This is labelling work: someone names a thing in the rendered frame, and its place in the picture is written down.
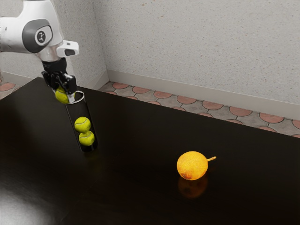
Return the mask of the orange fruit with stem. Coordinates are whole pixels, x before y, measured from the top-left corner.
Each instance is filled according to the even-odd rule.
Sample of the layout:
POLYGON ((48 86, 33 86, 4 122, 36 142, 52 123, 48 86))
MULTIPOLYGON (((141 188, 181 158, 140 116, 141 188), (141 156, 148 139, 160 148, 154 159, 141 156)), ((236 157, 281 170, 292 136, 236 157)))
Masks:
POLYGON ((189 151, 177 160, 177 171, 186 180, 197 180, 205 175, 208 163, 217 157, 206 158, 202 153, 189 151))

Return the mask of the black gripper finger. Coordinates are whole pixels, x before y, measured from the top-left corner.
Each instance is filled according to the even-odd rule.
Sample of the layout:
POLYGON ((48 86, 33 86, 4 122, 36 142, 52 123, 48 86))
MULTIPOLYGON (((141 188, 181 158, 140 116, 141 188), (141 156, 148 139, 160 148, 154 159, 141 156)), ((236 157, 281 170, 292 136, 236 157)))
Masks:
POLYGON ((52 88, 52 90, 57 90, 59 88, 59 74, 57 72, 49 73, 47 71, 42 71, 41 74, 48 87, 52 88))
POLYGON ((59 83, 68 95, 74 94, 77 91, 76 78, 74 75, 59 73, 59 83))

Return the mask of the yellow-green tennis ball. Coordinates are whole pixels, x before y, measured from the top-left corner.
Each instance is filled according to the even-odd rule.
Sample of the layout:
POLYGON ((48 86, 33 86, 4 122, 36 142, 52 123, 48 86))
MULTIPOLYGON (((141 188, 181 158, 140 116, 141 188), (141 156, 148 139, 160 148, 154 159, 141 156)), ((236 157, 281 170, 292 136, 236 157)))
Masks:
POLYGON ((83 146, 91 146, 95 141, 95 136, 92 131, 79 134, 79 143, 83 146))
POLYGON ((70 102, 70 95, 68 95, 64 89, 62 87, 59 87, 56 91, 55 91, 55 97, 56 99, 63 103, 63 104, 69 104, 70 102))
POLYGON ((74 122, 74 128, 79 133, 86 133, 90 131, 91 122, 87 117, 79 117, 74 122))

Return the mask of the clear tennis ball tube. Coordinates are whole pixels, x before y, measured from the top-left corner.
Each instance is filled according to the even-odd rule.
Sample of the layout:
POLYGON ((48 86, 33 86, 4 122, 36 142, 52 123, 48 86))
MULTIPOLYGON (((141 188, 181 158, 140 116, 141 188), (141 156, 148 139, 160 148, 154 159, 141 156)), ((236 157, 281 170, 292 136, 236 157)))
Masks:
POLYGON ((91 115, 86 103, 86 99, 85 99, 85 94, 82 91, 76 91, 74 94, 74 97, 72 98, 72 100, 74 100, 73 102, 66 104, 66 109, 67 109, 67 113, 68 116, 70 118, 71 121, 71 125, 73 128, 73 131, 75 133, 75 138, 77 140, 77 143, 80 147, 80 150, 83 152, 92 152, 96 149, 96 147, 98 146, 98 141, 97 141, 97 136, 96 136, 96 132, 95 129, 93 127, 92 124, 92 119, 91 119, 91 115), (83 146, 79 143, 79 132, 77 132, 74 128, 74 122, 77 118, 79 117, 87 117, 90 122, 91 122, 91 128, 90 131, 93 132, 94 136, 95 136, 95 141, 91 146, 83 146))

